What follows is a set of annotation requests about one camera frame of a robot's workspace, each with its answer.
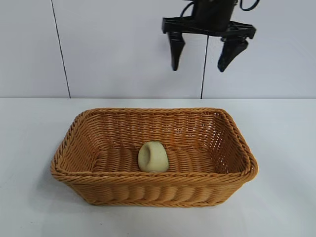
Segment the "basket bottom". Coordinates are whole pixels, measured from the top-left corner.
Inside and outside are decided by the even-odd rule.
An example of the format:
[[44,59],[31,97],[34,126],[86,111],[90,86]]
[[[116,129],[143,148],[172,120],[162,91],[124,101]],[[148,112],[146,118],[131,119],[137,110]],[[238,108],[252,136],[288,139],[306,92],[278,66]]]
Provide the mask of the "basket bottom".
[[[210,152],[196,147],[166,147],[169,160],[167,172],[218,172]],[[139,148],[103,148],[97,154],[92,172],[139,172],[137,163]]]
[[155,201],[110,201],[110,202],[102,202],[102,201],[95,201],[93,203],[89,203],[92,205],[96,205],[96,206],[152,206],[152,207],[206,207],[206,206],[217,206],[220,205],[222,203],[224,203],[226,200],[224,201],[219,201],[216,203],[209,203],[209,202],[195,202],[195,203],[191,203],[191,202],[171,202],[169,201],[168,203],[161,203],[159,201],[155,202]]

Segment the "woven basket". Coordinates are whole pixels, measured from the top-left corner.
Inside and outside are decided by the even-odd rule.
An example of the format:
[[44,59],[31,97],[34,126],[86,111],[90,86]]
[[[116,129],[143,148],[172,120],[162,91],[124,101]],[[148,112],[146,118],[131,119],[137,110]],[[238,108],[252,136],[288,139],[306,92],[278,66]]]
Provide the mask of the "woven basket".
[[[148,141],[164,145],[167,172],[140,171]],[[95,205],[203,207],[223,203],[258,166],[224,110],[105,108],[76,117],[51,172]]]

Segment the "black cable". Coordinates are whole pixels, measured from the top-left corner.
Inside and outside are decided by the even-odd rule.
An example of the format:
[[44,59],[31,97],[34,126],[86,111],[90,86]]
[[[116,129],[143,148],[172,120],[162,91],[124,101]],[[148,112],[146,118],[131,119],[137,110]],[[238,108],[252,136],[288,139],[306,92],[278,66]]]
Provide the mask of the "black cable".
[[188,8],[193,5],[195,2],[192,1],[190,2],[188,5],[186,5],[186,7],[182,10],[181,14],[180,14],[180,17],[183,17],[184,13],[188,10]]
[[242,0],[240,0],[239,6],[243,11],[251,11],[255,9],[255,7],[259,4],[260,0],[256,0],[256,2],[250,8],[243,8],[242,7]]

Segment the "white table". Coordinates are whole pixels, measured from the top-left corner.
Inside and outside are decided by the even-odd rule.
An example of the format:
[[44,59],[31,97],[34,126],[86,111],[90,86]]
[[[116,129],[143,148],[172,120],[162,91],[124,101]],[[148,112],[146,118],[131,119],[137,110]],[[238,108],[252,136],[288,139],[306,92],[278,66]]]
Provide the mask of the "white table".
[[[224,108],[259,173],[216,207],[89,205],[49,166],[74,117],[95,107]],[[0,99],[0,235],[316,236],[315,122],[316,100]]]

